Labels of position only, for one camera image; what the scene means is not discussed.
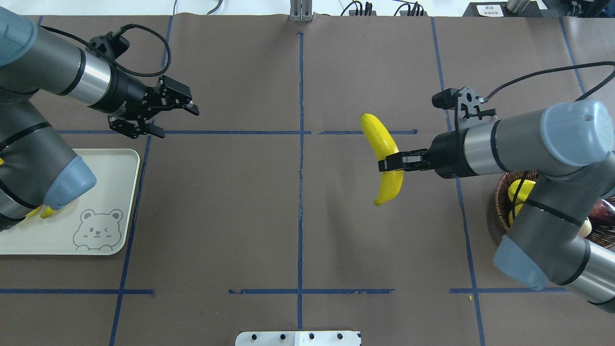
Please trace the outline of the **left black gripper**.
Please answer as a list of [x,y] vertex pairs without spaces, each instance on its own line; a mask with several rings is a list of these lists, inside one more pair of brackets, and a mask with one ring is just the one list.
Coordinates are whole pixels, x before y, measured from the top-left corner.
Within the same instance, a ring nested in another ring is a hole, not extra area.
[[154,124],[151,114],[154,108],[160,111],[183,109],[194,116],[199,116],[198,106],[193,103],[190,87],[168,76],[160,76],[156,90],[146,86],[136,77],[125,72],[116,73],[111,85],[103,97],[103,112],[112,114],[108,117],[109,128],[132,139],[152,135],[165,138],[162,127]]

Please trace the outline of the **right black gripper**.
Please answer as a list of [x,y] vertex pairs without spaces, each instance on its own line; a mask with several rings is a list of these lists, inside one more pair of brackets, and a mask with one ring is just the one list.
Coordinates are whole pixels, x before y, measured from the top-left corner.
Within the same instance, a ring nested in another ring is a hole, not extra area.
[[464,153],[467,131],[451,131],[437,135],[428,150],[400,151],[378,160],[382,172],[426,171],[432,169],[444,179],[469,176]]

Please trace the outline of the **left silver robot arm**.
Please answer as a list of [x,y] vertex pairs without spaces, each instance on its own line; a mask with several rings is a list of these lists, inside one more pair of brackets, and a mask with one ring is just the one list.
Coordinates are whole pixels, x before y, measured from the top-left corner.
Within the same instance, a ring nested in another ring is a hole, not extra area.
[[108,116],[109,128],[136,139],[165,137],[151,119],[163,111],[183,109],[197,116],[188,86],[156,72],[155,86],[117,63],[130,44],[127,24],[90,41],[6,8],[0,11],[0,225],[8,230],[41,206],[61,210],[97,180],[81,156],[68,145],[31,103],[44,90],[68,97]]

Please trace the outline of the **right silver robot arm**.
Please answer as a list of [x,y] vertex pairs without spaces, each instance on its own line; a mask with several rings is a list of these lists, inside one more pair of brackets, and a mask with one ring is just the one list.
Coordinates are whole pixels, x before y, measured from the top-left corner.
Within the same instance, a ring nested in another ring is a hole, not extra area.
[[479,121],[378,165],[382,172],[434,170],[446,179],[537,171],[494,265],[533,290],[553,283],[614,312],[614,254],[578,235],[595,202],[614,195],[614,125],[601,101]]

